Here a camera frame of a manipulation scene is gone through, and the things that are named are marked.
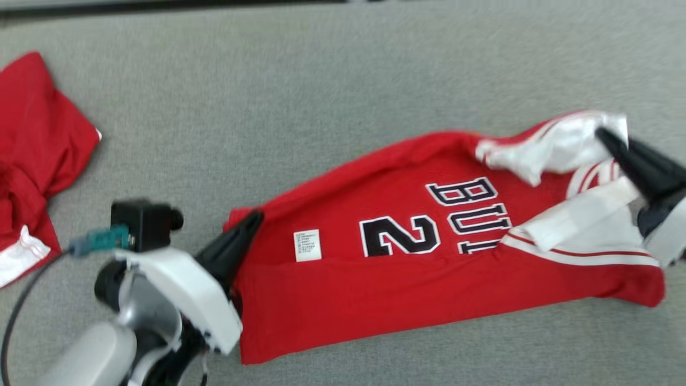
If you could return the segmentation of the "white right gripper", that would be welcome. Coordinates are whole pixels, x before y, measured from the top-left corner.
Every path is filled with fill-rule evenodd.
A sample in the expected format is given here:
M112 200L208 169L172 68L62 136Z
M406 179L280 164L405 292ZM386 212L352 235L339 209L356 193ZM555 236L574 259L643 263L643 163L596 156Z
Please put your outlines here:
M637 214L644 248L661 268L676 264L685 248L684 166L639 139L624 141L607 128L598 128L596 137L650 203Z

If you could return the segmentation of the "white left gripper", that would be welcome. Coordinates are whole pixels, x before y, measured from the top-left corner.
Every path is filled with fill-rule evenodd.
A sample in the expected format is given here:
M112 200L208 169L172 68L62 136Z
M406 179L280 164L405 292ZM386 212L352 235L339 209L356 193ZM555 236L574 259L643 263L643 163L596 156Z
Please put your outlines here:
M212 350L230 354L243 331L242 321L223 287L231 287L264 215L252 211L196 254L176 248L144 253L117 249L115 257L137 268L187 320Z

